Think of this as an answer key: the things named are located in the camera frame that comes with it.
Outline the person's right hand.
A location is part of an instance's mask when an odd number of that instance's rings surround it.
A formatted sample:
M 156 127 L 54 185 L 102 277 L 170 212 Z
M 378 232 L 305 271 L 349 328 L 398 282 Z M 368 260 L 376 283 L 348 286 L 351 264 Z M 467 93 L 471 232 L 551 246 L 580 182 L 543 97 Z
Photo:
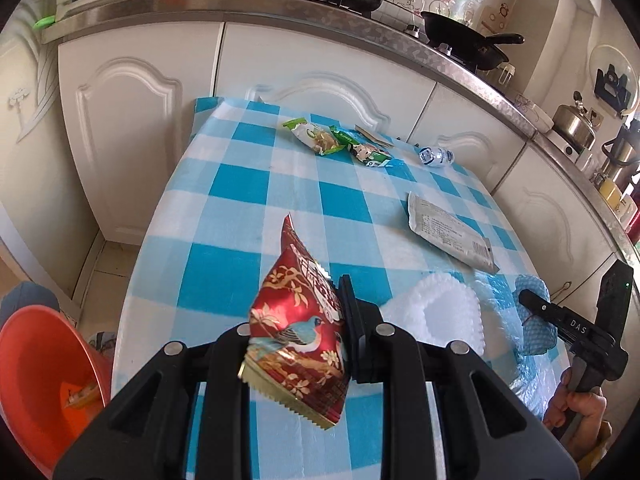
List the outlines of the person's right hand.
M 548 429 L 560 428 L 568 421 L 568 415 L 573 412 L 575 416 L 582 416 L 576 432 L 597 434 L 603 422 L 606 409 L 605 396 L 600 387 L 589 392 L 570 391 L 572 370 L 564 370 L 561 381 L 554 395 L 549 401 L 547 411 L 542 422 Z

